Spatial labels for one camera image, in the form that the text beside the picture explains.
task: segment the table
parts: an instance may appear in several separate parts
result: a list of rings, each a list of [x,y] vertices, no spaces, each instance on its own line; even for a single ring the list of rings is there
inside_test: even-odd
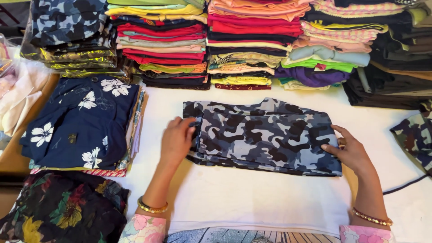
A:
[[[169,120],[182,116],[183,101],[216,101],[256,104],[271,97],[300,107],[327,112],[334,124],[348,129],[365,146],[384,191],[422,175],[394,139],[389,129],[418,111],[353,107],[342,87],[320,91],[272,90],[208,91],[145,88],[149,100],[144,112],[139,152],[132,169],[116,178],[130,189],[128,219],[155,171],[162,132]],[[169,232],[204,227],[292,232],[325,232],[337,236],[339,224],[347,224],[356,191],[356,178],[346,167],[343,177],[317,178],[286,174],[199,166],[185,160],[177,171],[168,199]],[[401,191],[384,196],[392,230],[399,243],[429,243],[432,225],[432,180],[426,178]],[[221,208],[220,205],[231,205]]]

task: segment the black floral fabric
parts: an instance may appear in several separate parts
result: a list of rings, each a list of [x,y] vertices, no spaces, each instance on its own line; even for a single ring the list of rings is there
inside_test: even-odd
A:
[[[129,190],[79,171],[29,175],[0,239],[26,243],[116,243],[126,224]]]

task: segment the red beaded bracelet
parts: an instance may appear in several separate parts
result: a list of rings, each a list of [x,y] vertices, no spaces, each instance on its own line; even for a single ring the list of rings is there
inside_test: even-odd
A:
[[[380,224],[380,225],[385,225],[385,226],[392,226],[393,225],[393,221],[391,221],[391,219],[382,220],[379,218],[374,218],[374,217],[371,217],[371,216],[368,216],[366,214],[359,212],[356,208],[353,208],[353,214],[364,219],[364,220],[370,221],[370,222],[375,223],[375,224]]]

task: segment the floral print top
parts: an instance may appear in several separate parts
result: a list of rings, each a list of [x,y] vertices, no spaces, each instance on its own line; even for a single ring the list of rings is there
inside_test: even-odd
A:
[[[321,234],[288,232],[276,232],[273,234],[272,237],[272,232],[270,234],[259,235],[258,233],[260,231],[251,232],[250,230],[233,230],[234,234],[232,234],[230,232],[232,230],[219,228],[188,230],[165,237],[165,223],[166,219],[135,214],[135,216],[133,216],[132,219],[126,224],[126,227],[124,228],[118,243],[180,243],[185,241],[193,242],[194,239],[198,239],[198,241],[200,241],[201,243],[207,243],[223,242],[223,237],[228,237],[229,241],[234,243],[299,243],[304,241],[323,242],[322,239],[324,239],[324,242],[331,243],[396,243],[395,237],[391,231],[353,225],[340,226],[339,239],[336,237]]]

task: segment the clothing label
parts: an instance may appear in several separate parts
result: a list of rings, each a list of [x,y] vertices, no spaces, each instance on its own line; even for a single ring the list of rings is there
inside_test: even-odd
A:
[[[76,133],[69,133],[68,139],[69,139],[70,144],[75,144],[76,143]]]

